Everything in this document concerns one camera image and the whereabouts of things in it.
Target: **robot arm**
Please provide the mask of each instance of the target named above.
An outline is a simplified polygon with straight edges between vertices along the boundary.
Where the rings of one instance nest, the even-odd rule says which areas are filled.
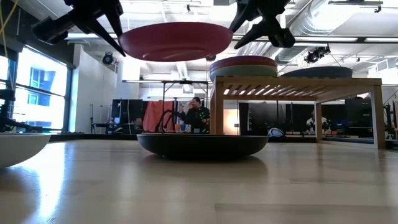
[[[244,21],[252,21],[261,16],[262,21],[253,25],[252,29],[235,45],[238,49],[257,38],[268,36],[275,47],[293,47],[294,36],[289,28],[282,29],[276,16],[285,11],[290,0],[237,0],[237,11],[229,29],[236,32]]]
[[[68,29],[77,26],[86,34],[98,35],[126,56],[119,44],[97,21],[97,18],[105,15],[117,37],[122,35],[119,17],[123,14],[123,9],[119,0],[65,0],[65,4],[73,7],[68,14],[56,20],[46,18],[33,25],[32,30],[36,38],[48,44],[56,44],[68,37]]]

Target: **pink plate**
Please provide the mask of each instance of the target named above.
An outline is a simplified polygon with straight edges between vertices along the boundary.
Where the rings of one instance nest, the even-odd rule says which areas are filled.
[[[204,22],[168,22],[125,32],[120,46],[130,56],[155,62],[178,62],[205,58],[224,51],[232,32]]]
[[[222,60],[214,62],[210,65],[210,70],[212,70],[215,67],[219,67],[220,65],[225,64],[225,63],[238,62],[240,65],[245,65],[245,62],[247,62],[247,61],[249,61],[249,62],[267,61],[267,62],[272,62],[276,65],[276,62],[269,57],[255,56],[255,55],[243,55],[243,56],[224,58]]]

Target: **table leg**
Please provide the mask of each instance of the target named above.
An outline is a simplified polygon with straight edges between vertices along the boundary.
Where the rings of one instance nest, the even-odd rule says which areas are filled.
[[[315,103],[315,135],[317,137],[317,142],[322,141],[323,130],[322,130],[322,104]]]
[[[215,89],[215,128],[216,134],[224,135],[224,90],[222,85],[217,85]]]
[[[215,94],[210,99],[210,134],[216,134],[216,104]]]
[[[384,134],[384,112],[381,86],[373,86],[371,91],[371,98],[374,145],[377,149],[385,149],[386,135]]]

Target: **wooden shelf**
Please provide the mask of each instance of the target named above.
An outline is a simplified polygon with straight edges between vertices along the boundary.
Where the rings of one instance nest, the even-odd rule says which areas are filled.
[[[225,100],[330,101],[380,85],[379,78],[216,77],[211,95],[220,88]]]
[[[370,92],[375,147],[383,148],[381,85],[380,78],[216,77],[210,95],[210,133],[223,134],[224,100],[313,101],[316,123],[319,123],[322,121],[321,103]],[[322,129],[317,128],[317,133],[320,142]]]

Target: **wooden slat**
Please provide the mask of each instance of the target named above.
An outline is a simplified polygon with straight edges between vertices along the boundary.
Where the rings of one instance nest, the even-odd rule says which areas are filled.
[[[269,96],[269,95],[273,94],[274,92],[276,92],[276,91],[280,90],[281,88],[283,88],[283,86],[282,86],[282,85],[280,85],[280,86],[278,86],[278,87],[275,87],[275,88],[273,88],[272,90],[269,90],[269,92],[268,92],[268,93],[267,93],[267,92],[265,92],[263,95],[264,95],[264,96]]]
[[[381,85],[380,78],[296,78],[296,77],[217,77],[225,84],[257,85],[307,85],[307,86],[374,86]]]
[[[299,90],[296,90],[296,92],[294,92],[294,93],[288,93],[287,95],[293,95],[293,96],[295,96],[295,95],[300,95],[300,94],[303,94],[303,93],[305,93],[308,89],[311,89],[312,88],[312,86],[306,86],[306,87],[303,87],[303,88],[300,88]]]
[[[231,95],[232,92],[234,91],[235,88],[237,88],[238,86],[236,85],[230,85],[229,86],[229,91],[227,92],[227,95]]]
[[[260,88],[260,89],[256,90],[252,95],[254,96],[254,95],[257,95],[257,94],[260,95],[261,93],[266,93],[271,88],[272,88],[272,86],[266,85],[266,86],[264,86],[264,88]]]
[[[251,86],[246,90],[246,92],[245,92],[244,94],[245,94],[245,95],[251,95],[250,92],[254,90],[253,93],[255,93],[256,90],[257,90],[258,88],[261,89],[261,86],[260,86],[260,85],[251,85]]]
[[[302,93],[301,95],[302,95],[302,96],[311,95],[312,93],[315,93],[315,92],[317,92],[317,91],[319,91],[319,90],[322,90],[322,89],[324,89],[324,88],[326,88],[326,87],[327,87],[327,86],[315,86],[315,87],[313,87],[313,88],[307,89],[307,90],[305,91],[305,93]]]
[[[292,86],[290,89],[284,91],[283,93],[279,93],[279,96],[287,95],[287,94],[289,94],[289,93],[291,93],[293,91],[297,91],[297,90],[302,89],[302,88],[304,88],[304,86]]]
[[[277,92],[274,92],[272,94],[272,96],[275,96],[275,95],[280,96],[281,93],[286,92],[286,91],[290,90],[291,88],[294,88],[294,86],[287,86],[287,87],[281,88]]]
[[[235,93],[235,95],[240,95],[242,91],[244,91],[244,93],[242,93],[242,95],[245,95],[245,94],[246,94],[246,90],[247,90],[248,88],[250,88],[250,86],[251,86],[251,85],[242,85],[242,87],[239,89],[239,91],[237,91],[237,92]]]
[[[240,90],[242,85],[233,85],[227,95],[233,95],[234,91]]]
[[[316,96],[225,95],[224,100],[300,100],[315,101]]]
[[[329,86],[326,88],[322,88],[321,90],[314,91],[313,93],[310,94],[310,96],[318,96],[321,95],[322,93],[327,93],[329,91],[339,91],[339,90],[344,90],[345,88],[336,88],[335,86]]]

